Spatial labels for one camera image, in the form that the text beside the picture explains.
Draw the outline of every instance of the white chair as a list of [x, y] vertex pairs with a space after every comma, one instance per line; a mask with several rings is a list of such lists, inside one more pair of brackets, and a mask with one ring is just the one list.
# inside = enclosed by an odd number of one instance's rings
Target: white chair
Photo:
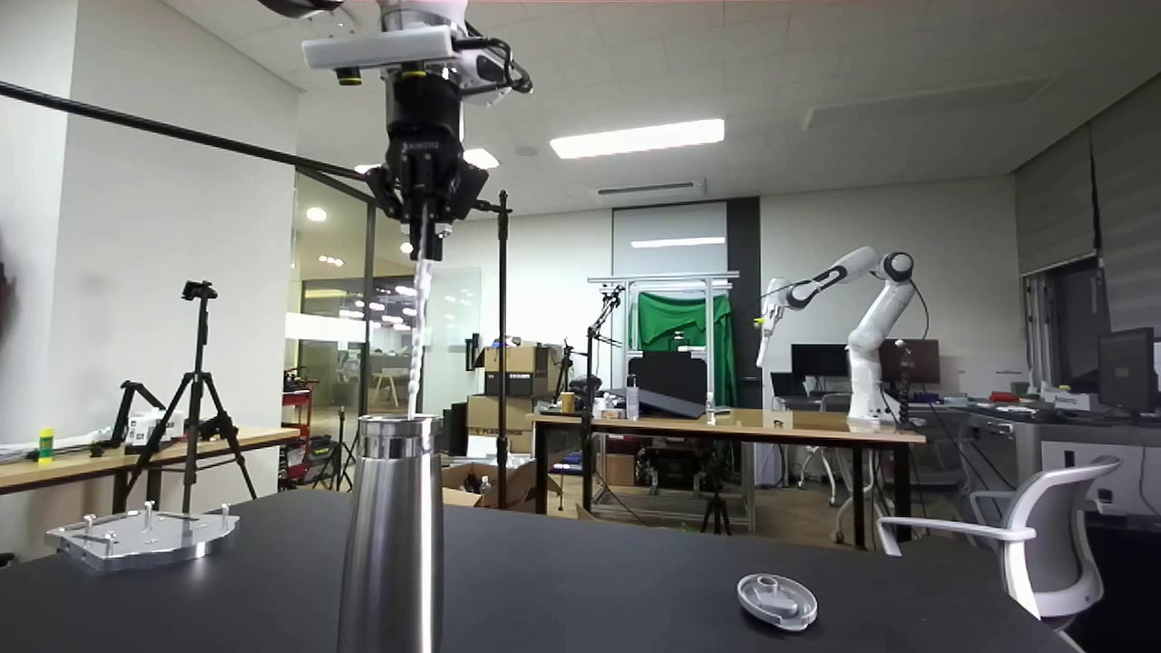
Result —
[[881, 514], [881, 551], [900, 554], [900, 541], [891, 533], [900, 528], [991, 541], [999, 546], [1008, 594], [1037, 621], [1069, 621], [1102, 600], [1099, 565], [1086, 531], [1086, 502], [1092, 484], [1110, 467], [1113, 464], [1037, 471], [1008, 495], [1001, 528]]

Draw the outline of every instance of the monitor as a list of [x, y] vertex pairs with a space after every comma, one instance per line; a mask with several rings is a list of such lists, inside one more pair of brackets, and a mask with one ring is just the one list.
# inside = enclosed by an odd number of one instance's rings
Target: monitor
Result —
[[1159, 406], [1153, 332], [1113, 332], [1099, 341], [1099, 406], [1148, 415]]
[[791, 346], [793, 379], [850, 379], [845, 346]]
[[879, 364], [884, 385], [941, 385], [941, 341], [884, 341]]

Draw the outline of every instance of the wooden table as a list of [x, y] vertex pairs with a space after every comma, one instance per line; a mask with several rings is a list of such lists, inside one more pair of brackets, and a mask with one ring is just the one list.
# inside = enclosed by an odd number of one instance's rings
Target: wooden table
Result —
[[[581, 439], [581, 484], [584, 484], [584, 510], [590, 510], [590, 439], [584, 439], [581, 418], [552, 418], [535, 415], [537, 433], [537, 513], [549, 513], [549, 439], [554, 433], [573, 433]], [[714, 420], [681, 420], [681, 418], [644, 418], [644, 420], [590, 420], [590, 433], [619, 433], [619, 435], [679, 435], [679, 439], [734, 439], [734, 444], [798, 444], [798, 448], [845, 448], [852, 449], [852, 519], [856, 519], [856, 547], [867, 547], [864, 537], [864, 449], [888, 449], [891, 454], [891, 490], [896, 513], [912, 513], [912, 449], [922, 448], [922, 433], [850, 433], [850, 429], [791, 429], [775, 415], [761, 412], [727, 412]]]
[[[298, 429], [253, 429], [253, 433], [240, 433], [240, 449], [264, 449], [264, 448], [283, 448], [283, 444], [298, 444], [298, 439], [300, 439]], [[231, 449], [224, 439], [196, 444], [200, 460], [230, 459], [230, 454]], [[185, 460], [185, 439], [167, 444], [150, 460], [144, 497], [156, 502], [160, 467], [178, 464], [178, 460]], [[16, 464], [0, 464], [0, 495], [27, 495], [38, 487], [65, 487], [65, 484], [113, 474], [113, 513], [123, 513], [120, 497], [123, 497], [123, 484], [131, 478], [133, 464], [139, 464], [139, 454], [123, 454], [123, 449], [105, 449], [102, 459], [76, 449], [76, 454], [50, 459], [50, 464], [16, 460]]]

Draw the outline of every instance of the glass partition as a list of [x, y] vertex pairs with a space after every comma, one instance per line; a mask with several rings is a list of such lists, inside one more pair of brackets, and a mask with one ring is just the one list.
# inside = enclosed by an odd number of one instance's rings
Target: glass partition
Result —
[[309, 389], [313, 433], [405, 412], [411, 259], [403, 228], [359, 190], [298, 173], [292, 219], [288, 391]]

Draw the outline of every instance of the table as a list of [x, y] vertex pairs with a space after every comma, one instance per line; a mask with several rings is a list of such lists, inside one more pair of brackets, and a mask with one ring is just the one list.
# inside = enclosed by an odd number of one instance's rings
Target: table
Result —
[[[240, 449], [264, 449], [264, 448], [283, 448], [283, 444], [298, 444], [298, 439], [300, 439], [298, 429], [263, 429], [263, 433], [253, 429], [253, 433], [240, 433]], [[224, 439], [209, 439], [209, 444], [196, 444], [196, 459], [200, 460], [231, 459], [231, 449]], [[156, 502], [160, 467], [178, 464], [178, 460], [185, 460], [185, 439], [167, 444], [150, 460], [144, 497]], [[27, 495], [38, 487], [65, 487], [65, 484], [113, 474], [113, 513], [123, 513], [120, 495], [123, 495], [123, 484], [131, 478], [133, 464], [139, 464], [139, 454], [123, 454], [123, 449], [105, 449], [102, 459], [76, 449], [76, 454], [50, 459], [50, 464], [16, 460], [16, 464], [0, 464], [0, 495]]]
[[[581, 418], [552, 418], [535, 415], [537, 433], [537, 513], [549, 510], [549, 439], [559, 433], [573, 433], [581, 439]], [[789, 429], [773, 415], [761, 412], [729, 412], [714, 420], [681, 420], [681, 418], [644, 418], [644, 420], [590, 420], [590, 433], [623, 433], [623, 435], [681, 435], [681, 439], [734, 439], [734, 444], [808, 444], [808, 448], [845, 448], [852, 449], [852, 531], [856, 547], [867, 547], [867, 519], [864, 519], [864, 449], [888, 449], [891, 454], [891, 490], [896, 490], [896, 513], [912, 514], [912, 449], [922, 448], [922, 433], [845, 433], [845, 429]], [[581, 444], [584, 449], [584, 510], [590, 510], [590, 444]]]
[[[334, 653], [347, 495], [240, 505], [209, 559], [87, 578], [70, 559], [0, 575], [0, 643], [16, 653]], [[874, 559], [756, 537], [702, 537], [514, 513], [442, 513], [442, 653], [1067, 653], [991, 587], [978, 559]], [[783, 575], [821, 621], [781, 637], [734, 583]]]

